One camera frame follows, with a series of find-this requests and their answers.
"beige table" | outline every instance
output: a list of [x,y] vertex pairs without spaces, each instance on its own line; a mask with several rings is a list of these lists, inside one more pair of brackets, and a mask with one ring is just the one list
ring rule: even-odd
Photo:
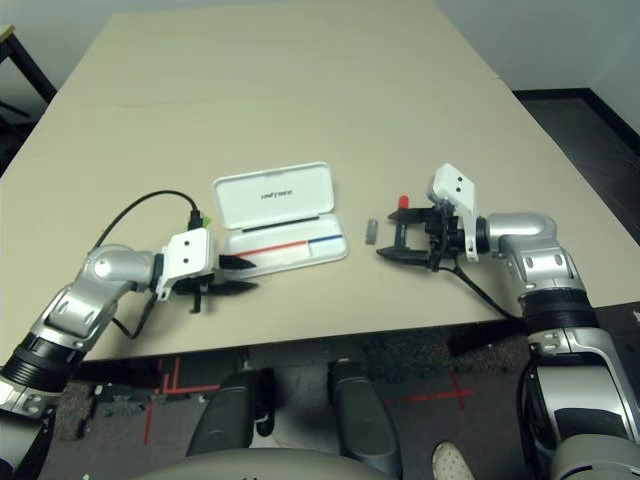
[[[90,358],[480,321],[497,315],[452,276],[386,263],[364,243],[400,194],[426,205],[451,162],[481,213],[536,210],[559,224],[594,305],[637,300],[640,249],[559,148],[425,0],[322,0],[115,16],[0,183],[6,357],[101,229],[140,194],[190,193],[222,235],[210,182],[326,161],[350,246],[339,262],[259,279],[251,293],[159,304],[135,342],[110,327]],[[110,237],[158,249],[183,202],[135,210]],[[425,239],[411,232],[418,245]],[[491,261],[469,267],[514,311]],[[118,316],[133,325],[144,298]]]

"red tape marking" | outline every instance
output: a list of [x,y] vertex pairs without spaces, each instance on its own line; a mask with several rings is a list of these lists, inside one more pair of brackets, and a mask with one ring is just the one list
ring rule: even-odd
[[[460,383],[458,382],[458,376],[456,375],[455,370],[450,370],[451,372],[451,383],[453,383],[453,388],[456,393],[462,391],[460,388]],[[464,399],[462,395],[458,396],[458,405],[460,406],[460,410],[464,410]]]
[[253,255],[254,253],[270,252],[271,250],[280,250],[281,248],[295,247],[296,245],[306,245],[306,240],[300,240],[297,242],[283,243],[282,245],[274,245],[273,247],[258,248],[257,250],[249,250],[242,253],[234,253],[236,257],[244,257],[245,255]]
[[144,424],[144,444],[145,445],[149,443],[149,438],[151,437],[151,417],[153,417],[153,402],[149,401],[147,403],[147,419]]

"shoe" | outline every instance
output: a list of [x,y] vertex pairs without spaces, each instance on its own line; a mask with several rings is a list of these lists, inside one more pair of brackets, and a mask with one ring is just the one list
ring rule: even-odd
[[475,480],[460,450],[451,442],[440,442],[433,451],[434,480]]

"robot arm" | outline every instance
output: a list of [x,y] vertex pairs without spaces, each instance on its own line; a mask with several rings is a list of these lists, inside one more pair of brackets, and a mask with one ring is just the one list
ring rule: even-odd
[[[458,256],[504,259],[522,318],[507,314],[505,321],[478,324],[457,344],[477,346],[481,336],[497,340],[527,335],[531,362],[523,377],[523,444],[532,436],[530,446],[548,453],[582,434],[640,444],[636,397],[610,335],[599,328],[571,256],[556,238],[555,222],[535,213],[478,216],[473,182],[451,165],[438,169],[428,196],[433,207],[399,209],[389,218],[424,223],[430,249],[396,244],[378,253],[433,271],[441,268],[442,260],[454,259],[456,268],[448,270],[465,281],[469,279],[457,264]],[[485,329],[493,330],[486,336]]]
[[[111,322],[118,300],[130,291],[151,290],[166,301],[173,287],[194,278],[216,276],[221,283],[215,254],[214,239],[204,228],[174,235],[161,254],[123,245],[88,254],[76,279],[49,303],[0,372],[1,473],[38,475],[59,397]],[[241,259],[232,263],[253,266]]]

